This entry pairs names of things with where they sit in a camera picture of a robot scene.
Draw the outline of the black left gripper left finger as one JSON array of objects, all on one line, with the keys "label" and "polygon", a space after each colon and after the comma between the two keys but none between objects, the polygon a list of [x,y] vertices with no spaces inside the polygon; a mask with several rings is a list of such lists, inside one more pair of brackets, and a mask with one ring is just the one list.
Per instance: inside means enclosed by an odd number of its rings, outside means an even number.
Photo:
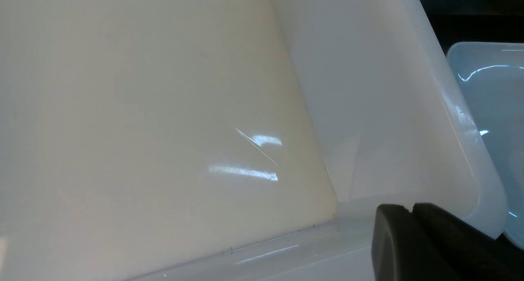
[{"label": "black left gripper left finger", "polygon": [[460,281],[404,206],[376,208],[372,239],[376,281]]}]

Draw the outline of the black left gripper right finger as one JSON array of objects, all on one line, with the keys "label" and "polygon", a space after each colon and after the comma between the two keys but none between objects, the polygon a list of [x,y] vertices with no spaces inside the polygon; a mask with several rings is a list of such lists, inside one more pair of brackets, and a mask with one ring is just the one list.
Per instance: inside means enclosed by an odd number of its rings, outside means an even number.
[{"label": "black left gripper right finger", "polygon": [[465,281],[522,281],[523,251],[493,239],[432,203],[416,203],[412,215]]}]

